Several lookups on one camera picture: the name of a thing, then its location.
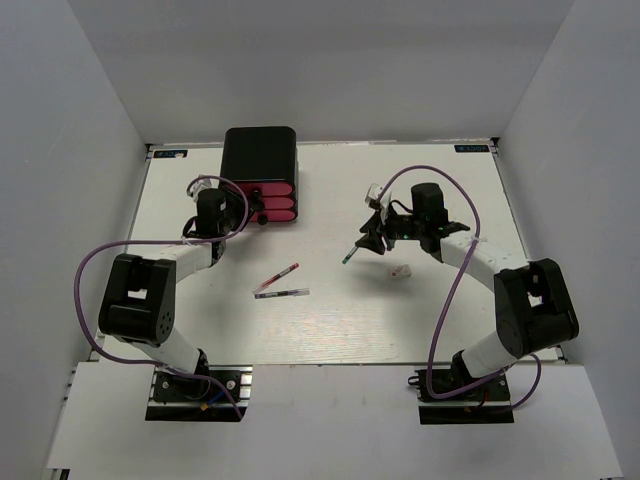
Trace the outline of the pink top drawer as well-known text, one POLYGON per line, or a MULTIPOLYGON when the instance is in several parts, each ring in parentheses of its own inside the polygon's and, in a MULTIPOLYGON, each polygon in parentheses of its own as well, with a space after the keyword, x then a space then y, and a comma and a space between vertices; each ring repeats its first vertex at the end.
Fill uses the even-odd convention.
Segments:
POLYGON ((239 183, 239 187, 247 196, 256 194, 260 197, 286 197, 295 191, 295 187, 286 182, 239 183))

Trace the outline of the white eraser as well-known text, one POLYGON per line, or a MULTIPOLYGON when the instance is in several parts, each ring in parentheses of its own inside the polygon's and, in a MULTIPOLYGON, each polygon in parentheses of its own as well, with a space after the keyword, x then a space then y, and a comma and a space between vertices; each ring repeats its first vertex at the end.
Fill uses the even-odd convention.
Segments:
POLYGON ((412 270, 408 264, 395 265, 388 268, 388 276, 395 280, 407 279, 412 276, 412 270))

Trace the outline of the green pen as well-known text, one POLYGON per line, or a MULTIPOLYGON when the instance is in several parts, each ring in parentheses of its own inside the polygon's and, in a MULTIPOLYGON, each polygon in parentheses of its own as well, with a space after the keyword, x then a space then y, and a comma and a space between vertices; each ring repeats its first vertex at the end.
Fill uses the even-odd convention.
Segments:
POLYGON ((359 250, 359 247, 357 245, 354 245, 342 259, 342 264, 346 265, 358 250, 359 250))

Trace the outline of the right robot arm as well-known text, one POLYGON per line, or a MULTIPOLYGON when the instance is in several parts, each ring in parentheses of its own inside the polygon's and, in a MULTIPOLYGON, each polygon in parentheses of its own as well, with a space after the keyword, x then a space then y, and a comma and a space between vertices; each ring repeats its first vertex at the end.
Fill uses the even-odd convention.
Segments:
POLYGON ((411 198, 410 211, 400 214, 382 186, 371 185, 365 202, 373 214, 355 246, 383 255, 398 241, 416 241, 435 260, 458 268, 493 293, 494 330, 451 361, 451 384, 459 396, 477 397, 489 376, 578 336, 577 315, 555 261, 528 260, 481 241, 469 226, 450 220, 436 183, 413 186, 411 198))

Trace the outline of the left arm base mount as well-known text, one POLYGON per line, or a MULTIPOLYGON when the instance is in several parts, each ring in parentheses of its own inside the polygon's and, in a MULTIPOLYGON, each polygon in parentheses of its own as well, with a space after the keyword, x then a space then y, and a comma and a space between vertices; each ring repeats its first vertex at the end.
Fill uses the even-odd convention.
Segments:
MULTIPOLYGON (((240 413, 244 415, 251 396, 253 367, 210 366, 209 374, 229 391, 240 413)), ((152 377, 145 420, 221 423, 239 422, 240 418, 216 384, 156 371, 152 377)))

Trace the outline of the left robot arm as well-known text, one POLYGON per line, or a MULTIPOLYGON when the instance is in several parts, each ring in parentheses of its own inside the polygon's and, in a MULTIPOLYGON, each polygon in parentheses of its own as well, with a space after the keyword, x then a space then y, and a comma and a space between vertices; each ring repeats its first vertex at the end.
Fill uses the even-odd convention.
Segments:
POLYGON ((120 254, 113 261, 99 312, 99 330, 134 346, 161 368, 179 371, 177 387, 199 399, 211 387, 206 356, 175 326, 176 286, 214 266, 226 249, 225 237, 240 232, 265 209, 262 190, 238 193, 231 187, 202 187, 192 195, 196 215, 183 227, 183 239, 156 257, 120 254))

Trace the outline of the red pen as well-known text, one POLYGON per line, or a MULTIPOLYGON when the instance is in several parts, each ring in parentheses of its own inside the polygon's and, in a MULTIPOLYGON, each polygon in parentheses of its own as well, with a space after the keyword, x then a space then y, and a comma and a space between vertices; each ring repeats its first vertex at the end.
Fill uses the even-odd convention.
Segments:
POLYGON ((258 286, 256 286, 252 290, 252 293, 253 294, 259 294, 259 293, 265 291, 273 283, 277 282, 279 279, 281 279, 282 277, 290 274, 291 272, 293 272, 294 270, 296 270, 298 268, 299 268, 299 264, 298 263, 293 263, 292 265, 288 266, 284 270, 276 273, 275 275, 271 276, 267 280, 261 282, 258 286))

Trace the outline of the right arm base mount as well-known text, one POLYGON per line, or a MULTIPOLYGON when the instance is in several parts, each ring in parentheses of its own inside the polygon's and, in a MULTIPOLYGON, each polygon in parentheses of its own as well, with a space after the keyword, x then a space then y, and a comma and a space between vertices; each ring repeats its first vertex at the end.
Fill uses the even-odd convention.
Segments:
POLYGON ((512 424, 511 395, 504 375, 477 389, 447 399, 436 399, 427 390, 427 371, 415 370, 407 384, 416 390, 421 425, 512 424))

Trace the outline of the purple pen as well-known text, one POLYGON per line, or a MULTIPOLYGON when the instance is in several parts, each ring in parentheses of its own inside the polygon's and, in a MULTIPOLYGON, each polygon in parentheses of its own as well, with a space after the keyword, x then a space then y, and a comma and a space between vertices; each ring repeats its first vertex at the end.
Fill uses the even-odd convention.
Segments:
POLYGON ((310 294, 309 288, 299 288, 299 289, 288 289, 288 290, 279 290, 272 292, 259 292, 254 293, 253 296, 255 299, 271 299, 271 298, 282 298, 282 297, 298 297, 298 296, 306 296, 310 294))

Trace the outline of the pink drawer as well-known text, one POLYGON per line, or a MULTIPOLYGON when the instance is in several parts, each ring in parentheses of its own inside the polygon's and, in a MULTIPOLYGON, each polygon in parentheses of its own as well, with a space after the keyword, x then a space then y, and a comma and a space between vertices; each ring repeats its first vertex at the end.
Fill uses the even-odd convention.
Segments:
POLYGON ((295 187, 286 182, 239 183, 239 187, 247 196, 256 194, 260 197, 286 197, 295 191, 295 187))
POLYGON ((297 212, 295 210, 264 210, 262 212, 256 212, 251 221, 259 225, 266 225, 268 223, 282 223, 291 222, 297 218, 297 212))
POLYGON ((296 206, 296 202, 290 197, 263 197, 266 210, 290 210, 296 206))

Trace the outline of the pink bottom drawer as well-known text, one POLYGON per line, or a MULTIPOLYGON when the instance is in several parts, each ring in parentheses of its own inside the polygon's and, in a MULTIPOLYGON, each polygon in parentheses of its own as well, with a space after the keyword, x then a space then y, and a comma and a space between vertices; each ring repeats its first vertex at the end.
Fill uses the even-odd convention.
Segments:
POLYGON ((262 212, 256 212, 251 221, 259 225, 266 225, 268 223, 282 223, 291 222, 297 218, 297 212, 295 210, 264 210, 262 212))

